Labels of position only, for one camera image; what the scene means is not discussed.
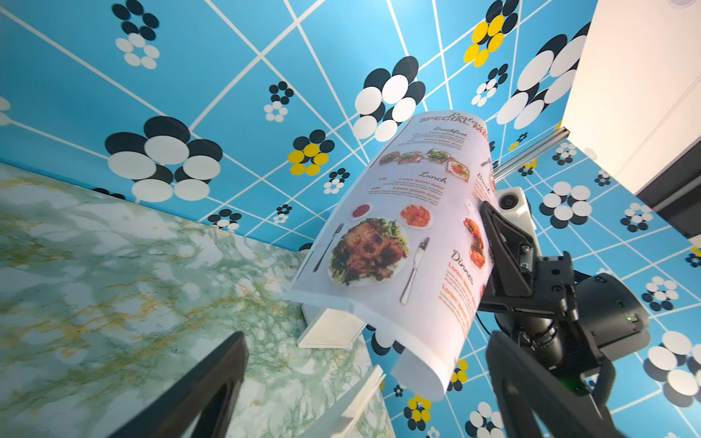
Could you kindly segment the restaurant menu sheet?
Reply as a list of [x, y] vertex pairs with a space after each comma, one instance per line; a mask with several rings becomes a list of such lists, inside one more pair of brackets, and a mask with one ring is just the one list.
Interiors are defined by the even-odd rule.
[[414, 115], [337, 204], [288, 298], [399, 342], [394, 378], [441, 401], [494, 266], [479, 210], [497, 200], [487, 124]]

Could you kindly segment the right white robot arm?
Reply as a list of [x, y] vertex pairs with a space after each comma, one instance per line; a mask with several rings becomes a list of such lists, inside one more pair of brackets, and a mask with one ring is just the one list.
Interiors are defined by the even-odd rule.
[[[531, 233], [484, 202], [479, 208], [494, 266], [479, 309], [577, 396], [598, 407], [613, 392], [613, 363], [649, 345], [650, 320], [616, 277], [574, 269], [571, 255], [544, 257]], [[597, 381], [591, 390], [589, 376]]]

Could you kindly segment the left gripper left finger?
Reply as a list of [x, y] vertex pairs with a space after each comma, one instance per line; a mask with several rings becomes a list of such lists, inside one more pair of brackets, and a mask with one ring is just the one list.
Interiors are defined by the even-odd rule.
[[245, 335], [232, 334], [113, 437], [224, 437], [248, 365]]

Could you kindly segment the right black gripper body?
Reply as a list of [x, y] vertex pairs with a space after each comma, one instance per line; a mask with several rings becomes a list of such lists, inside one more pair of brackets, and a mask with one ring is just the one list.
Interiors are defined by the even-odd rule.
[[560, 321], [579, 319], [575, 275], [571, 255], [536, 257], [533, 260], [532, 308], [525, 317], [528, 329], [549, 329]]

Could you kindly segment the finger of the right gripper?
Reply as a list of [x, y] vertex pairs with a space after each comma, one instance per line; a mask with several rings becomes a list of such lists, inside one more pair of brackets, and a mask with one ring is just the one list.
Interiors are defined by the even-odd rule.
[[525, 299], [533, 295], [534, 268], [540, 256], [528, 204], [519, 214], [501, 211], [489, 202], [479, 208], [489, 241], [493, 268], [489, 279], [495, 297]]

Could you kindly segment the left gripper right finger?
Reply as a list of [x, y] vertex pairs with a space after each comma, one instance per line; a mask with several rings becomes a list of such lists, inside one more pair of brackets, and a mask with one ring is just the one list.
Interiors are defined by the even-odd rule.
[[487, 345], [494, 394], [509, 437], [622, 437], [611, 415], [577, 397], [502, 332]]

